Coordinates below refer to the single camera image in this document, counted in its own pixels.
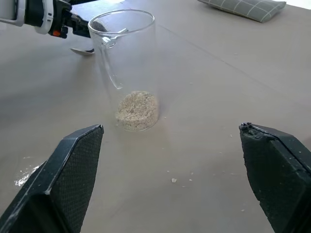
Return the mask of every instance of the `metal spoon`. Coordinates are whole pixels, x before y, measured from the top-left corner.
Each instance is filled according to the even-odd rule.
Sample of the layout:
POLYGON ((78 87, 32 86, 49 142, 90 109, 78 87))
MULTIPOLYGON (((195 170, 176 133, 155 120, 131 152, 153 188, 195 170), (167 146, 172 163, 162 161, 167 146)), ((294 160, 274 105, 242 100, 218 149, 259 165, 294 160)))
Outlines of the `metal spoon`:
POLYGON ((91 50, 79 50, 79 49, 74 49, 74 48, 70 48, 70 49, 74 53, 81 55, 81 56, 91 56, 95 53, 94 49, 91 49, 91 50))
MULTIPOLYGON (((127 28, 122 29, 121 31, 119 31, 118 33, 123 33, 123 32, 128 32, 127 28)), ((116 44, 116 39, 119 37, 119 35, 109 38, 109 37, 104 37, 103 41, 108 44, 108 47, 111 48, 116 44)), ((81 56, 91 56, 95 53, 94 49, 91 50, 79 50, 79 49, 74 49, 74 48, 70 48, 71 51, 73 51, 74 53, 81 55, 81 56)))

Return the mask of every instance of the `powder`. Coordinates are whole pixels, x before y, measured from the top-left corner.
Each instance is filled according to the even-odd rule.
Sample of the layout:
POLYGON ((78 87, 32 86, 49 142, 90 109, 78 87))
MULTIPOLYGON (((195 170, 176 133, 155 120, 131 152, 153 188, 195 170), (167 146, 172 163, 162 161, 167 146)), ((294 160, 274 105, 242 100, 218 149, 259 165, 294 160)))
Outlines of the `powder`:
POLYGON ((125 130, 141 131, 153 126, 159 116, 154 95, 146 91, 133 91, 120 102, 116 119, 125 130))

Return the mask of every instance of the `orange part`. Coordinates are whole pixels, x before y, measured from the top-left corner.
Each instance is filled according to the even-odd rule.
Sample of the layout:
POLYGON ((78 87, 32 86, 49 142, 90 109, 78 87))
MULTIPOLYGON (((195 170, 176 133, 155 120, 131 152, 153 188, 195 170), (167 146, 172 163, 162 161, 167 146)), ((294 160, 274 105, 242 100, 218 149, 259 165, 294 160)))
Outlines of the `orange part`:
POLYGON ((53 31, 53 35, 60 36, 60 32, 59 31, 53 31))

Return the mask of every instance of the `glass cup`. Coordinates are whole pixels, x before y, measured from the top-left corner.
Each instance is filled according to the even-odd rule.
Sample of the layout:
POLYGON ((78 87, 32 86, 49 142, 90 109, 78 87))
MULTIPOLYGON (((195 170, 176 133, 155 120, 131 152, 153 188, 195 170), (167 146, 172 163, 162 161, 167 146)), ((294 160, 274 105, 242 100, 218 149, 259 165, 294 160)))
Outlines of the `glass cup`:
POLYGON ((116 120, 129 131, 148 129, 158 118, 154 16, 117 10, 94 17, 88 28, 116 120))

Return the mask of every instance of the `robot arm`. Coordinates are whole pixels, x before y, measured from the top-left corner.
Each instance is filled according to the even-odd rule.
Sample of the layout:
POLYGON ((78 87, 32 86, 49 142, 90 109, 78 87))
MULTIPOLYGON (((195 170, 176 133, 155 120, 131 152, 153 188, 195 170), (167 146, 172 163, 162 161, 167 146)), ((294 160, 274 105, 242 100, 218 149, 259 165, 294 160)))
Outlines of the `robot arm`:
POLYGON ((90 37, 87 21, 72 14, 72 4, 94 0, 0 0, 0 22, 32 25, 40 34, 66 38, 68 27, 73 34, 90 37))

